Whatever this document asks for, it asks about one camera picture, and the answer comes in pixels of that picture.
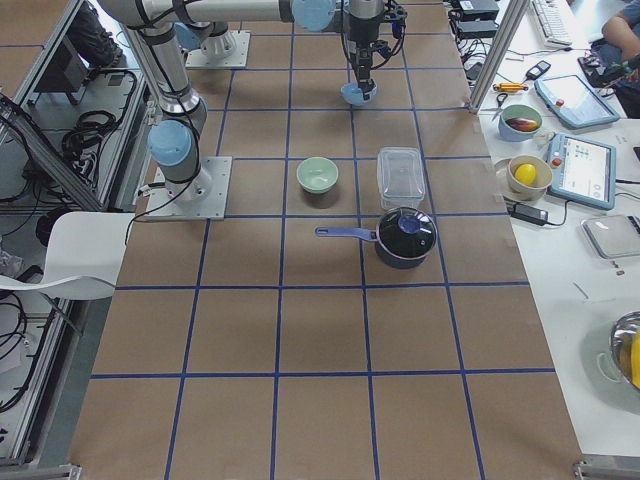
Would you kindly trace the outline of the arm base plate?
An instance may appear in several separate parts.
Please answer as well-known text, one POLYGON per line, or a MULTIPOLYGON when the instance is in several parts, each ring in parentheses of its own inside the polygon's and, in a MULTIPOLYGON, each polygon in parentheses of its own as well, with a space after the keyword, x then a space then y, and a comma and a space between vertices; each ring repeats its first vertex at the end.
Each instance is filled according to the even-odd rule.
POLYGON ((200 172, 184 185, 166 182, 157 167, 154 182, 161 183, 147 196, 147 218, 157 220, 223 220, 232 170, 231 156, 200 159, 200 172))
POLYGON ((242 69, 247 65, 250 32, 228 30, 208 37, 200 47, 188 53, 186 68, 190 70, 242 69))

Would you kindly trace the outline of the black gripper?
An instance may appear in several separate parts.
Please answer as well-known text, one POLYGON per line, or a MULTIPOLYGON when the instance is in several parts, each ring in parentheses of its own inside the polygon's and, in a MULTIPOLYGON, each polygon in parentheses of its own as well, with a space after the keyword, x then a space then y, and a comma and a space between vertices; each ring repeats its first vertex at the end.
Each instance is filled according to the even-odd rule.
POLYGON ((349 63, 356 79, 354 93, 357 98, 362 98, 363 90, 359 83, 367 83, 365 97, 371 98, 375 90, 371 71, 384 66, 404 46, 406 10, 382 9, 379 13, 355 13, 350 9, 347 25, 349 63), (393 47, 379 38, 381 24, 391 25, 392 35, 396 40, 393 47))

